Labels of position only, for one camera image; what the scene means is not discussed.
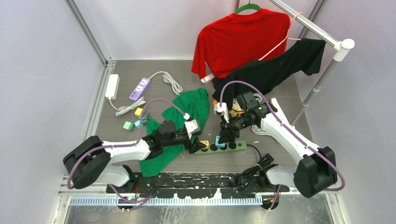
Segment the yellow plug adapter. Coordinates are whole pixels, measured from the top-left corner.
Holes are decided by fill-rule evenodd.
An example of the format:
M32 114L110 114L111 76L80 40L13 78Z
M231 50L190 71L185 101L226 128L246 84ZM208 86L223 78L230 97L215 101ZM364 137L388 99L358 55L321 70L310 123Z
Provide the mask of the yellow plug adapter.
M140 107L136 108L134 114L140 119L147 119L149 117L149 113Z
M210 142L208 140L201 140L200 142L205 145L205 148L209 148Z
M243 113L243 110L241 110L239 107L233 106L232 109L229 111L229 114L231 117L236 117L240 114Z

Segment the teal plug adapter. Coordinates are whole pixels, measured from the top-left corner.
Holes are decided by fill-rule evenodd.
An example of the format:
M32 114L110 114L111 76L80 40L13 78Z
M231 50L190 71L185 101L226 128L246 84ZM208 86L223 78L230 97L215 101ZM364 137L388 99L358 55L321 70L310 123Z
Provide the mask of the teal plug adapter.
M225 144L225 143L220 143L219 140L220 140L220 136L218 135L218 136L216 136L216 138L215 138L215 146L216 146L216 147L225 147L226 144Z
M147 123L146 119L143 119L142 121L137 120L136 122L134 122L134 126L136 129L141 129L146 126L146 123Z

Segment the light green plug adapter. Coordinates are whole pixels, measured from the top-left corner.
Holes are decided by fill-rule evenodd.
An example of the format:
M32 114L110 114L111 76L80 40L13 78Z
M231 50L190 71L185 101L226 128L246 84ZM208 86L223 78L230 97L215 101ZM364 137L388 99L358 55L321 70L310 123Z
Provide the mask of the light green plug adapter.
M127 130L127 131L133 131L134 129L134 123L133 122L129 122L126 121L123 125L123 129Z

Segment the white power strip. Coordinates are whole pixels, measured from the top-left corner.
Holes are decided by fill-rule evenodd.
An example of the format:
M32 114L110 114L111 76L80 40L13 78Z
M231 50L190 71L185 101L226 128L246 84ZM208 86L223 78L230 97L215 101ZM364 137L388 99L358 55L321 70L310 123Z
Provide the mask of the white power strip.
M109 100L116 99L119 81L120 81L120 78L119 78L118 74L111 74L109 76L109 79L107 82L107 87L106 87L106 92L105 92L105 98L107 98Z

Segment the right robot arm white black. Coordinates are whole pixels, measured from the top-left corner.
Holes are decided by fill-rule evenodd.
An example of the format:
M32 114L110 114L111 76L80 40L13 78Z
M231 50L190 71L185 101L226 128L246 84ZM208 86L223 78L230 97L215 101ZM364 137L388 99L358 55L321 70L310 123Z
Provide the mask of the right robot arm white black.
M299 133L286 119L276 98L259 102L253 93L239 96L238 104L242 114L230 117L225 102L214 105L214 112L221 116L221 141L234 141L240 136L240 130L257 126L273 137L291 155L296 167L280 165L264 170L259 179L262 190L270 192L277 185L296 188L306 198L319 192L331 191L331 186L345 180L336 167L335 153L330 147L320 147Z

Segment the purple power strip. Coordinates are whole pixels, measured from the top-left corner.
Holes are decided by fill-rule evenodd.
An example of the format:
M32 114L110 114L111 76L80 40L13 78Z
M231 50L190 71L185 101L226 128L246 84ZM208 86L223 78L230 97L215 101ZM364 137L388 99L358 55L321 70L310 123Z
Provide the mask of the purple power strip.
M142 78L130 94L129 99L133 102L139 100L144 95L145 91L149 88L150 85L151 83L149 78Z

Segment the green power strip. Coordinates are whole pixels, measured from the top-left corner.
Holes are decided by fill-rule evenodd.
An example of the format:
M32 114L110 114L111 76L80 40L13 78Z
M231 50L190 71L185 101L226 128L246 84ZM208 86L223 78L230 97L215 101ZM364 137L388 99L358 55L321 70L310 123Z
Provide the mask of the green power strip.
M213 154L227 154L243 152L247 149L247 144L244 140L237 140L235 142L225 143L223 147L217 147L215 144L210 144L209 147L200 149L194 155L213 155Z

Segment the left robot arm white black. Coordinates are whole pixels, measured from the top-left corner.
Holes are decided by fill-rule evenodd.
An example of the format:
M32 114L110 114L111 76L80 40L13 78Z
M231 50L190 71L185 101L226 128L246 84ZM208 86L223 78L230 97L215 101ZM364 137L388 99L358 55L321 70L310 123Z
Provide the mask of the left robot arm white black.
M84 189L94 183L110 184L126 193L136 187L132 170L117 163L151 160L164 153L166 147L184 146L190 154L205 147L198 139L202 133L195 119L188 119L179 130L166 120L151 134L125 142L102 141L94 135L84 140L63 158L69 173L69 189Z

